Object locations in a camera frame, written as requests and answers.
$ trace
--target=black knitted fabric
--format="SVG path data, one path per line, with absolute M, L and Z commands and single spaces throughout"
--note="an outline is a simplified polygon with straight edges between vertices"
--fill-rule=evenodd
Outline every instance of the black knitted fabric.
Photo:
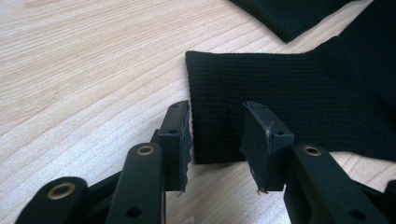
M 290 42 L 351 0 L 230 0 Z
M 186 53 L 195 158 L 242 161 L 243 102 L 267 105 L 296 143 L 396 161 L 396 3 L 374 1 L 303 54 Z

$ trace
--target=metal grommet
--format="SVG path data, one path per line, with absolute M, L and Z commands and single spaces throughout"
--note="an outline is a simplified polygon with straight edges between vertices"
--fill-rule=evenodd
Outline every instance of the metal grommet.
M 143 146 L 137 149 L 136 153 L 141 156 L 147 156 L 154 152 L 154 147 Z
M 314 147 L 305 147 L 304 152 L 310 156 L 321 156 L 321 151 Z
M 47 197 L 51 200 L 58 200 L 69 196 L 75 190 L 76 185 L 71 182 L 59 184 L 49 190 Z

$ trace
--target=ribbed fabric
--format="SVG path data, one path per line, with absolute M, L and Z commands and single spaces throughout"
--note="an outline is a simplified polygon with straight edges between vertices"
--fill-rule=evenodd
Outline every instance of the ribbed fabric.
M 267 105 L 296 143 L 396 161 L 395 3 L 374 1 L 303 54 L 186 53 L 195 158 L 241 161 L 244 107 Z
M 230 0 L 290 42 L 351 0 Z

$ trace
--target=hole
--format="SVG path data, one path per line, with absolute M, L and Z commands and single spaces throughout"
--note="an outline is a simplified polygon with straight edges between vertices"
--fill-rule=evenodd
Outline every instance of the hole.
M 366 219 L 366 215 L 358 209 L 352 209 L 349 211 L 349 215 L 354 217 L 357 220 L 363 221 Z
M 306 154 L 311 155 L 311 156 L 320 156 L 321 151 L 319 149 L 313 148 L 313 147 L 306 147 L 304 148 L 304 151 Z
M 284 134 L 282 131 L 280 131 L 280 130 L 276 130 L 276 131 L 274 131 L 274 134 L 277 134 L 277 135 L 282 135 L 282 134 Z
M 143 146 L 137 149 L 136 153 L 141 156 L 146 156 L 154 152 L 154 147 Z
M 132 206 L 130 209 L 128 209 L 128 211 L 126 211 L 126 216 L 128 218 L 136 218 L 136 217 L 140 217 L 140 215 L 142 215 L 142 206 L 141 205 L 135 205 Z
M 47 197 L 51 200 L 59 200 L 69 196 L 76 188 L 76 185 L 70 182 L 59 184 L 49 190 Z

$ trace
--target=wooden table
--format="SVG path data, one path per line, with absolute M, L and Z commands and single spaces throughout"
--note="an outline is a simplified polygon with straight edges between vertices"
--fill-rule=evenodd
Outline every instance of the wooden table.
M 0 222 L 66 175 L 89 185 L 121 169 L 167 107 L 189 99 L 184 53 L 297 53 L 338 35 L 370 1 L 353 2 L 289 44 L 226 0 L 1 1 Z M 333 153 L 383 190 L 392 162 Z M 245 162 L 190 164 L 168 223 L 288 223 L 282 193 L 258 195 Z

